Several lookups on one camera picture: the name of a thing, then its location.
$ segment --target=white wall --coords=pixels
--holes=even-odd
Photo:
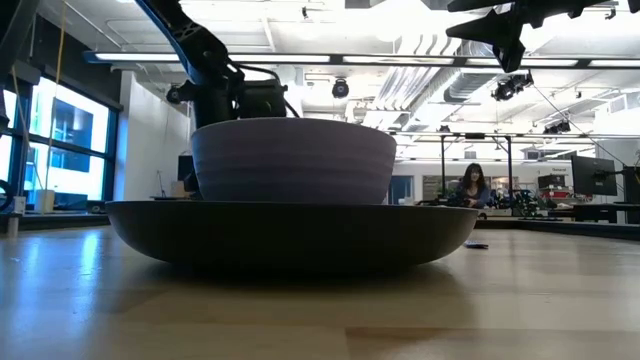
[[[141,86],[135,74],[122,74],[115,200],[160,196],[158,171],[169,195],[177,180],[178,156],[189,150],[190,119]]]
[[[463,176],[469,162],[449,162],[445,165],[446,176]],[[508,176],[509,170],[506,162],[500,163],[481,163],[485,176]],[[565,175],[567,186],[573,186],[573,176],[571,173],[571,164],[569,163],[514,163],[513,176],[518,177],[520,183],[538,183],[538,176],[545,175]],[[442,175],[442,166],[440,162],[418,162],[409,161],[397,163],[393,168],[393,175],[397,176],[413,176],[414,199],[423,200],[422,198],[422,177],[425,175]]]

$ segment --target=black robotic arm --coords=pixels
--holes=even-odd
[[[238,118],[287,116],[278,76],[235,64],[226,46],[192,21],[178,0],[136,0],[178,54],[190,81],[169,91],[169,101],[192,101],[196,127]],[[241,68],[268,72],[272,80],[245,81]]]
[[[518,70],[525,47],[520,42],[524,24],[535,28],[543,25],[548,17],[566,13],[570,18],[582,15],[585,7],[598,5],[605,0],[454,0],[449,12],[468,11],[512,3],[511,9],[498,14],[491,9],[487,16],[447,29],[450,37],[480,41],[493,46],[493,53],[507,73]],[[640,10],[640,0],[628,0],[629,10]]]

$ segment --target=computer monitor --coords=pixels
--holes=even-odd
[[[178,181],[185,181],[187,176],[193,171],[193,156],[192,155],[180,155],[178,156]]]
[[[617,196],[616,171],[613,160],[571,157],[573,191],[582,195]]]

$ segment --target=desk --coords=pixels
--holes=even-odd
[[[140,255],[108,227],[0,238],[0,354],[638,359],[637,243],[517,230],[470,239],[489,250],[460,248],[386,277],[314,281],[202,274]]]
[[[608,220],[618,223],[618,211],[640,212],[640,204],[576,204],[573,205],[576,221]]]

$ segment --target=fluorescent light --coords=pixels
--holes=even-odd
[[[177,63],[177,54],[172,53],[92,53],[87,52],[87,58],[94,58],[97,62],[148,62],[148,63]],[[289,54],[230,54],[231,60],[239,63],[253,64],[296,64],[296,63],[329,63],[329,55],[289,55]]]
[[[476,67],[469,67],[469,68],[460,68],[460,72],[465,73],[465,74],[504,74],[504,72],[502,71],[501,68],[499,68],[498,66],[495,67],[484,67],[484,68],[476,68]],[[528,70],[516,70],[512,73],[509,73],[509,75],[527,75],[529,74]]]
[[[331,80],[335,79],[335,75],[333,74],[314,74],[314,73],[307,73],[304,75],[304,80],[305,81],[326,81],[326,82],[330,82]]]
[[[525,67],[553,67],[553,66],[575,66],[578,60],[574,59],[522,59],[521,66]],[[467,59],[466,66],[500,66],[498,60],[494,58],[471,58]]]
[[[177,54],[171,53],[95,53],[101,61],[111,62],[179,62]]]
[[[475,58],[467,59],[465,65],[468,66],[500,66],[498,60],[494,58]]]
[[[230,54],[233,61],[239,63],[329,63],[329,55],[287,55],[287,54]]]
[[[589,67],[640,67],[640,60],[592,60]]]
[[[541,66],[575,66],[578,60],[564,59],[522,59],[520,66],[541,67]]]
[[[452,58],[421,57],[421,56],[370,56],[370,55],[348,55],[343,58],[345,64],[367,64],[367,65],[451,65]]]

